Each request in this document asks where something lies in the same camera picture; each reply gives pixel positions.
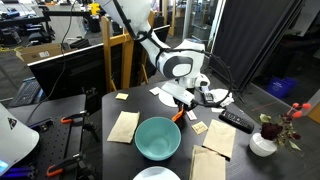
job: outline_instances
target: clamp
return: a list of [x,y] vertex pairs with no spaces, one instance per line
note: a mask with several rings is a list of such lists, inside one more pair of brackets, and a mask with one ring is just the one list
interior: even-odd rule
[[[76,123],[77,124],[78,122],[75,122],[74,119],[80,118],[80,117],[85,119],[86,116],[87,116],[87,111],[84,110],[84,111],[81,111],[78,114],[73,114],[73,115],[70,115],[70,116],[67,116],[67,117],[63,117],[63,118],[61,118],[60,121],[61,121],[62,124],[69,124],[69,123]],[[90,131],[91,134],[93,135],[94,139],[96,140],[96,142],[100,142],[99,136],[96,133],[96,127],[95,127],[95,125],[93,125],[93,122],[89,122],[89,123],[85,122],[85,123],[83,123],[83,129],[85,129],[87,131]]]
[[197,104],[194,103],[194,102],[191,102],[191,106],[187,106],[186,104],[184,104],[183,102],[179,101],[178,99],[176,98],[173,98],[174,99],[174,102],[177,104],[178,108],[179,108],[179,111],[177,114],[175,114],[171,120],[174,121],[174,122],[177,122],[178,120],[180,119],[183,119],[183,116],[186,114],[187,111],[190,111],[192,109],[194,109]]
[[80,113],[78,114],[72,114],[70,116],[67,116],[67,117],[63,117],[61,118],[61,123],[62,124],[69,124],[69,123],[73,123],[74,120],[73,119],[76,119],[76,118],[84,118],[85,116],[87,115],[87,111],[84,110],[84,111],[80,111]]
[[63,161],[61,161],[58,164],[52,165],[47,169],[47,177],[53,177],[56,175],[59,175],[63,172],[63,169],[67,166],[70,166],[72,164],[77,164],[80,168],[80,174],[78,174],[79,180],[95,180],[93,168],[90,166],[87,166],[83,159],[85,159],[85,155],[82,153],[78,153],[73,155],[70,158],[67,158]]

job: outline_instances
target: teal bowl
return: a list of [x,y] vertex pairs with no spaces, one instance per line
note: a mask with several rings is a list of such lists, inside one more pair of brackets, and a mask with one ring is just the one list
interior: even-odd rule
[[172,120],[153,117],[139,125],[134,140],[143,156],[150,160],[161,161],[176,152],[181,142],[181,133]]

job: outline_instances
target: potted plant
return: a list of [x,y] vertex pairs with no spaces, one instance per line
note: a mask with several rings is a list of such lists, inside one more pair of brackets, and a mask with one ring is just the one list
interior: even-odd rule
[[301,151],[301,149],[292,141],[299,140],[301,136],[294,130],[292,121],[302,116],[301,109],[310,109],[309,103],[300,105],[293,103],[289,111],[280,114],[278,118],[273,119],[266,114],[260,115],[262,122],[261,132],[255,133],[250,140],[251,150],[262,157],[274,153],[278,146],[290,145],[292,148]]

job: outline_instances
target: black remote control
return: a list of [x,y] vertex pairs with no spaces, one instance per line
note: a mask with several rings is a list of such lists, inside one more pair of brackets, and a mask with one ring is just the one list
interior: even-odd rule
[[232,114],[229,111],[222,111],[219,115],[219,119],[223,120],[224,122],[248,133],[251,134],[254,129],[254,124],[244,118],[241,118],[235,114]]
[[209,92],[208,86],[201,86],[203,102],[205,104],[213,104],[213,95]]

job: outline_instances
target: brown paper towel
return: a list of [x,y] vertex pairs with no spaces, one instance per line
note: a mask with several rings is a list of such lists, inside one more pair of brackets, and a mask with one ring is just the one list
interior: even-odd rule
[[116,124],[113,126],[108,141],[131,143],[139,122],[140,112],[121,111]]
[[203,146],[231,159],[235,134],[236,129],[234,127],[212,120]]
[[189,180],[225,180],[226,160],[214,151],[193,146]]

